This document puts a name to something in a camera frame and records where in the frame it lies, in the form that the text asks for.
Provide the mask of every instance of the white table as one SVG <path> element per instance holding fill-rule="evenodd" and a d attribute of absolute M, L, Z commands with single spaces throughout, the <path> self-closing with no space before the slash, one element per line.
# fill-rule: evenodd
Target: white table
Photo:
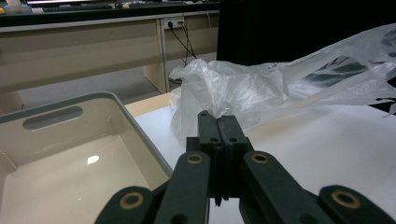
<path fill-rule="evenodd" d="M 396 219 L 396 117 L 370 106 L 337 105 L 268 121 L 245 135 L 256 150 L 275 156 L 303 188 L 343 185 Z M 136 116 L 174 168 L 185 152 L 170 127 L 170 106 Z M 209 223 L 243 223 L 238 199 L 210 204 Z"/>

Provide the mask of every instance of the screw hole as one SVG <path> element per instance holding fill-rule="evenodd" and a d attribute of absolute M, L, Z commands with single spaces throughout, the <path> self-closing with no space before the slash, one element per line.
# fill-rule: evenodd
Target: screw hole
<path fill-rule="evenodd" d="M 347 208 L 356 209 L 361 206 L 361 201 L 354 194 L 339 189 L 332 193 L 332 199 Z"/>
<path fill-rule="evenodd" d="M 198 154 L 192 154 L 189 157 L 187 157 L 187 162 L 192 164 L 200 163 L 202 160 L 203 160 L 202 156 Z"/>
<path fill-rule="evenodd" d="M 255 162 L 257 163 L 267 163 L 268 159 L 261 154 L 254 154 L 253 156 L 251 156 L 251 159 L 253 159 Z"/>
<path fill-rule="evenodd" d="M 134 209 L 143 202 L 143 194 L 138 192 L 127 193 L 120 199 L 120 207 L 125 210 Z"/>

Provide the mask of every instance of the black cable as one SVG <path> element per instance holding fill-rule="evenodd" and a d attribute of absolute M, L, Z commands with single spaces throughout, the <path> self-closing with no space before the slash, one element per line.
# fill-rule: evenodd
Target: black cable
<path fill-rule="evenodd" d="M 183 44 L 183 42 L 177 37 L 177 35 L 175 34 L 175 32 L 174 32 L 174 30 L 173 30 L 173 23 L 172 23 L 172 22 L 169 22 L 169 23 L 168 23 L 168 26 L 169 26 L 169 28 L 171 29 L 172 34 L 174 34 L 175 38 L 180 42 L 180 44 L 184 47 L 184 49 L 186 49 L 187 52 L 188 52 L 189 54 L 191 54 L 195 59 L 197 59 L 197 57 L 195 56 L 195 54 L 192 53 L 192 52 Z"/>
<path fill-rule="evenodd" d="M 189 48 L 189 39 L 187 38 L 187 49 Z M 189 58 L 189 51 L 187 50 L 186 51 L 186 62 L 187 62 L 187 59 Z"/>
<path fill-rule="evenodd" d="M 186 67 L 187 66 L 187 58 L 186 58 L 186 60 L 183 60 L 182 58 L 180 60 L 183 61 L 184 67 Z"/>
<path fill-rule="evenodd" d="M 195 54 L 195 52 L 194 52 L 194 49 L 192 48 L 192 44 L 191 44 L 190 38 L 189 38 L 189 30 L 187 29 L 187 26 L 186 26 L 186 24 L 184 23 L 184 21 L 181 22 L 181 26 L 183 27 L 184 34 L 185 34 L 186 37 L 187 37 L 187 44 L 188 44 L 188 45 L 187 45 L 187 48 L 188 48 L 189 45 L 190 45 L 191 51 L 192 51 L 192 53 L 193 53 L 192 56 L 194 56 L 194 58 L 196 59 L 197 57 L 196 57 L 196 54 Z"/>

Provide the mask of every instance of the power socket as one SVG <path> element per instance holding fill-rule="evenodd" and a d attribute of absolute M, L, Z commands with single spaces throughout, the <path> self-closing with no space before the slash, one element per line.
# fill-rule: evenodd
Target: power socket
<path fill-rule="evenodd" d="M 163 23 L 165 25 L 165 30 L 169 30 L 169 24 L 172 23 L 173 24 L 173 28 L 179 28 L 182 27 L 181 23 L 184 22 L 184 17 L 169 17 L 169 18 L 164 18 L 163 19 Z"/>

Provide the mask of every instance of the plastic bag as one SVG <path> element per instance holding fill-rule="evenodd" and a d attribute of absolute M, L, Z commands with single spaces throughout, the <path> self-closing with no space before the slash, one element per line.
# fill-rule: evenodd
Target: plastic bag
<path fill-rule="evenodd" d="M 396 89 L 396 23 L 334 43 L 291 63 L 244 66 L 197 59 L 175 68 L 172 129 L 181 144 L 197 136 L 197 114 L 236 116 L 243 130 L 318 105 L 393 102 Z M 390 114 L 396 112 L 393 104 Z"/>

